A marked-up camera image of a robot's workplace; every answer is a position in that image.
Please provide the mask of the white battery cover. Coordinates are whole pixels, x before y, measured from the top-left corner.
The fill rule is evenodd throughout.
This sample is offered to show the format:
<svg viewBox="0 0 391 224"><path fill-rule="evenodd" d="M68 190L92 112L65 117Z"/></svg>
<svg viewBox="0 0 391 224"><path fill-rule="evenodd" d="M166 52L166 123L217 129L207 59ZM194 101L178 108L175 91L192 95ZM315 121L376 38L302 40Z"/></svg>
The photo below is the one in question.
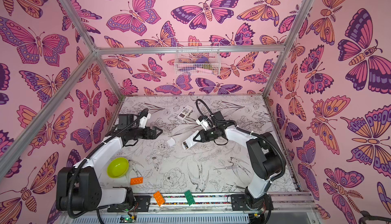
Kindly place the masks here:
<svg viewBox="0 0 391 224"><path fill-rule="evenodd" d="M167 140L168 146L171 148L176 144L176 141L173 138Z"/></svg>

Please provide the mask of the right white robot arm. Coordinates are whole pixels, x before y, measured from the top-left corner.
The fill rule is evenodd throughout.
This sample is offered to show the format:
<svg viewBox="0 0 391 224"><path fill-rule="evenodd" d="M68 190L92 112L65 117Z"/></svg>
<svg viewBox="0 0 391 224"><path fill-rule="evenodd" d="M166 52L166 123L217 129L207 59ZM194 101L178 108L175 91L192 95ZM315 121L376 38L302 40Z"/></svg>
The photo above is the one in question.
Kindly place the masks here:
<svg viewBox="0 0 391 224"><path fill-rule="evenodd" d="M201 118L197 123L203 129L188 137L182 147L187 150L197 143L222 138L226 142L233 141L247 148L254 174L244 191L246 205L250 209L259 209L270 204L269 188L286 171L286 160L274 136L269 132L257 134L239 128L235 121L224 120L221 113L213 114L210 120L205 116Z"/></svg>

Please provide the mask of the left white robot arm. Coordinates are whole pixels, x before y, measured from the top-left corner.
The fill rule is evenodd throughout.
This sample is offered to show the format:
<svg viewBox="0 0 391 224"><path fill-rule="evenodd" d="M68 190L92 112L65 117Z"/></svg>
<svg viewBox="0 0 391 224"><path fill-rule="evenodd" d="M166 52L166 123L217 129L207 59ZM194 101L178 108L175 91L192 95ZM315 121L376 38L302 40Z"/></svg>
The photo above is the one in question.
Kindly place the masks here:
<svg viewBox="0 0 391 224"><path fill-rule="evenodd" d="M108 210L133 210L136 205L131 187L103 189L99 177L109 160L128 142L140 139L157 139L162 134L158 127L148 127L151 115L148 109L139 114L119 115L119 123L105 135L103 141L84 159L58 173L55 208L70 218L85 213Z"/></svg>

